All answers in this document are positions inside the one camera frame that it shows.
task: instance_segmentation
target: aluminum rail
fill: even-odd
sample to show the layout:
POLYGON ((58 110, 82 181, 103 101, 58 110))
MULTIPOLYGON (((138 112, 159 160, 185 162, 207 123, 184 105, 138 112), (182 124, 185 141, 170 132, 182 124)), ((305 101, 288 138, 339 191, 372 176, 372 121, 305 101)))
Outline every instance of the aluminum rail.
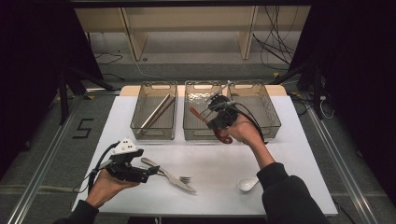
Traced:
POLYGON ((8 224, 22 223, 24 218, 26 217, 26 214, 30 206, 32 205, 33 199, 35 198, 37 191, 41 183, 43 182, 62 141, 64 140, 65 133, 68 130, 71 120, 73 119, 78 106, 81 104, 82 99, 83 96, 76 96, 73 100, 73 104, 70 108, 70 116, 68 116, 67 120, 64 122, 63 125, 59 126, 58 131, 53 137, 46 154, 38 165, 38 168, 35 171, 32 180, 26 187, 26 190, 22 194, 20 200, 15 205, 11 216, 8 218, 8 224))
POLYGON ((361 220, 365 224, 378 223, 370 204, 362 193, 361 188, 353 177, 353 174, 347 167, 347 163, 344 161, 340 151, 337 148, 337 145, 332 140, 332 137, 323 120, 319 120, 318 116, 311 108, 308 109, 308 113, 314 122, 314 125, 317 128, 320 138, 329 152, 330 157, 332 158, 332 162, 334 163, 335 168, 337 169, 337 172, 340 175, 352 202, 355 204, 356 209, 361 216, 361 220))

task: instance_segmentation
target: wire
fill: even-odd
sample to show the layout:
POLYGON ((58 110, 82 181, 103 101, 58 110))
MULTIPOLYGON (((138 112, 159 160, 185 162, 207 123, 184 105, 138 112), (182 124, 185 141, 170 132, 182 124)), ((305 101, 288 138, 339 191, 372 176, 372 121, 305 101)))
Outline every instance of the wire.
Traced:
POLYGON ((88 179, 88 193, 91 192, 91 189, 92 189, 92 187, 93 187, 93 181, 95 180, 96 175, 97 175, 98 172, 99 172, 99 167, 100 167, 100 165, 101 165, 101 163, 102 163, 103 158, 105 157, 105 155, 107 154, 107 152, 108 152, 111 148, 116 147, 119 143, 120 143, 120 142, 111 144, 111 145, 105 150, 105 152, 102 154, 102 156, 100 157, 99 161, 96 163, 95 168, 92 169, 92 171, 90 172, 90 174, 89 174, 89 179, 88 179))
POLYGON ((268 64, 265 64, 265 62, 262 60, 262 65, 264 65, 265 67, 267 67, 267 68, 271 68, 271 69, 275 69, 275 70, 285 70, 285 71, 287 71, 287 70, 289 70, 288 68, 275 68, 275 67, 273 67, 273 66, 270 66, 270 65, 268 65, 268 64))
POLYGON ((217 108, 219 108, 219 107, 221 107, 221 106, 227 107, 227 105, 228 105, 227 103, 228 103, 228 102, 223 102, 223 103, 221 103, 221 104, 216 104, 216 105, 208 106, 207 109, 203 110, 200 114, 203 115, 203 114, 206 112, 206 110, 210 110, 209 114, 207 114, 207 116, 205 116, 205 119, 207 119, 207 118, 213 113, 213 111, 215 111, 217 108))
POLYGON ((125 81, 125 78, 116 76, 116 75, 114 75, 114 74, 112 74, 112 73, 104 73, 103 75, 104 75, 104 76, 113 76, 113 77, 117 77, 118 79, 120 79, 120 80, 122 80, 122 81, 125 81))
POLYGON ((298 117, 304 115, 304 114, 308 111, 308 109, 311 108, 311 105, 313 105, 313 101, 312 101, 312 100, 305 100, 305 99, 302 99, 301 97, 297 96, 297 95, 294 94, 294 93, 287 92, 287 95, 290 97, 290 99, 291 99, 294 103, 301 104, 301 105, 304 107, 304 111, 303 111, 303 112, 301 112, 301 113, 298 113, 298 112, 297 112, 298 117))
POLYGON ((265 140, 264 140, 264 134, 262 133, 262 129, 260 128, 259 122, 254 118, 254 116, 251 113, 251 111, 247 107, 245 107, 244 105, 242 105, 240 103, 235 103, 235 104, 236 105, 241 105, 242 107, 244 107, 246 109, 246 111, 249 113, 250 116, 247 115, 242 110, 236 108, 236 107, 229 106, 229 105, 227 105, 226 107, 229 107, 229 108, 235 110, 236 112, 238 112, 239 114, 245 116, 253 124, 253 126, 256 128, 257 132, 260 134, 260 137, 262 138, 262 141, 264 142, 264 144, 266 144, 265 140))
POLYGON ((116 62, 116 61, 118 61, 119 59, 122 58, 122 55, 119 55, 119 54, 101 53, 101 54, 99 54, 98 56, 96 56, 95 59, 100 58, 100 57, 102 57, 102 56, 105 55, 105 54, 108 54, 108 55, 111 55, 111 56, 117 56, 117 57, 119 57, 119 58, 117 58, 117 59, 115 59, 115 60, 113 60, 113 61, 110 61, 110 62, 108 62, 108 63, 99 63, 99 64, 110 64, 110 63, 114 63, 114 62, 116 62))
POLYGON ((134 64, 136 65, 136 67, 137 67, 137 70, 139 71, 139 73, 140 73, 140 75, 141 75, 142 77, 153 77, 153 78, 158 78, 158 79, 164 80, 164 81, 175 81, 175 80, 176 80, 176 81, 187 81, 187 79, 179 79, 179 78, 176 78, 176 79, 171 80, 171 79, 168 79, 168 78, 156 77, 156 76, 151 76, 151 75, 143 74, 143 72, 142 72, 142 70, 140 70, 139 64, 136 62, 136 60, 133 60, 133 61, 134 61, 134 64))
POLYGON ((280 34, 279 34, 279 29, 278 29, 278 16, 279 16, 279 11, 280 11, 280 7, 277 6, 275 7, 274 11, 272 12, 272 15, 270 15, 270 12, 268 11, 268 8, 265 7, 265 12, 268 16, 268 19, 271 22, 271 30, 270 30, 270 34, 266 37, 265 41, 260 41, 255 35, 253 35, 256 40, 259 42, 259 44, 262 46, 263 49, 266 49, 269 53, 273 54, 274 56, 276 56, 278 59, 280 59, 282 62, 286 63, 286 64, 290 64, 286 58, 285 53, 287 53, 289 55, 289 57, 292 58, 292 54, 294 52, 294 49, 288 47, 283 40, 286 39, 286 37, 289 35, 292 27, 294 26, 295 20, 297 18, 297 14, 298 14, 298 8, 296 9, 296 13, 294 15, 294 19, 293 22, 288 30, 288 33, 285 35, 285 37, 281 38, 280 34), (279 48, 276 48, 272 45, 267 44, 267 41, 269 40, 270 36, 273 38, 273 41, 276 40, 277 44, 279 45, 279 48), (277 54, 275 54, 273 51, 271 51, 269 48, 272 49, 276 49, 279 51, 279 53, 282 54, 283 58, 281 58, 280 56, 278 56, 277 54))
MULTIPOLYGON (((89 173, 87 176, 85 176, 85 178, 81 181, 81 183, 84 182, 84 180, 86 180, 86 179, 90 176, 90 174, 91 174, 91 173, 89 173)), ((84 192, 84 191, 87 189, 88 184, 87 184, 87 186, 85 186, 85 188, 84 188, 82 191, 76 190, 77 187, 78 187, 78 185, 75 186, 75 187, 73 187, 72 192, 75 192, 75 193, 82 193, 82 192, 84 192)))
POLYGON ((350 216, 350 214, 347 212, 347 210, 345 210, 345 209, 341 206, 341 204, 338 203, 333 197, 332 197, 332 201, 333 201, 334 204, 338 207, 338 210, 342 211, 342 212, 347 216, 347 218, 349 218, 349 221, 350 221, 352 224, 356 224, 356 222, 353 220, 353 218, 350 216))
POLYGON ((332 117, 334 117, 334 110, 332 111, 332 115, 331 115, 330 117, 327 117, 327 116, 326 116, 326 113, 323 111, 323 108, 322 108, 323 101, 324 101, 324 100, 321 100, 321 101, 320 101, 320 110, 321 110, 323 116, 324 116, 326 119, 332 119, 332 117))
POLYGON ((297 6, 297 8, 296 8, 296 13, 294 14, 293 22, 291 23, 291 26, 290 26, 290 28, 289 28, 289 30, 288 30, 288 33, 285 35, 285 37, 283 37, 283 40, 285 40, 286 37, 288 37, 288 35, 290 34, 290 31, 291 31, 291 29, 293 28, 294 23, 296 22, 297 14, 298 14, 298 6, 297 6))

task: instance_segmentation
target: fork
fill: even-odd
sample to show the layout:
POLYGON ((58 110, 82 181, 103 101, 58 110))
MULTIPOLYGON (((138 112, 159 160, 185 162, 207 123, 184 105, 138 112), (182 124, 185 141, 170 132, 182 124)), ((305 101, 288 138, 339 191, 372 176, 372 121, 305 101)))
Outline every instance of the fork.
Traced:
MULTIPOLYGON (((145 166, 140 166, 140 168, 141 169, 148 169, 147 167, 145 167, 145 166)), ((157 173, 157 175, 165 175, 162 171, 158 171, 158 173, 157 173)), ((188 184, 188 183, 190 183, 190 181, 191 181, 191 177, 190 176, 179 176, 178 177, 178 179, 181 181, 181 182, 183 182, 183 183, 185 183, 185 184, 188 184)))

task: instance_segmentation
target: transparent plastic bin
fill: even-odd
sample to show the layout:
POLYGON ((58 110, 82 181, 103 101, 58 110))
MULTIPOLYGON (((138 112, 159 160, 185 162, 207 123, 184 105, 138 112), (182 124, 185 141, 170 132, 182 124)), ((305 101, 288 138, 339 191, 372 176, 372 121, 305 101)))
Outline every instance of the transparent plastic bin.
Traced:
MULTIPOLYGON (((183 117, 183 131, 186 140, 218 140, 213 131, 190 112, 190 107, 194 107, 201 113, 207 108, 206 99, 219 90, 221 90, 220 81, 186 81, 183 117)), ((207 117, 207 120, 215 117, 216 113, 212 113, 207 117)))
MULTIPOLYGON (((281 123, 262 80, 235 81, 228 87, 227 97, 244 105, 259 123, 265 141, 276 137, 281 123)), ((241 105, 236 106, 246 114, 241 105)))
POLYGON ((136 140, 174 139, 176 111, 177 82, 143 82, 131 122, 134 138, 136 140))

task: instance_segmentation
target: plastic spoon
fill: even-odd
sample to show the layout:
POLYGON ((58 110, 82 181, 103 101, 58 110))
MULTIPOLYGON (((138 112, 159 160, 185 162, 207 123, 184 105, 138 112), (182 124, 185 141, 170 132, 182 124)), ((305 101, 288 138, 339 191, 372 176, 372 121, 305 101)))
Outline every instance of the plastic spoon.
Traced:
POLYGON ((248 177, 238 180, 238 187, 242 191, 250 191, 253 187, 259 182, 259 178, 257 176, 248 177))

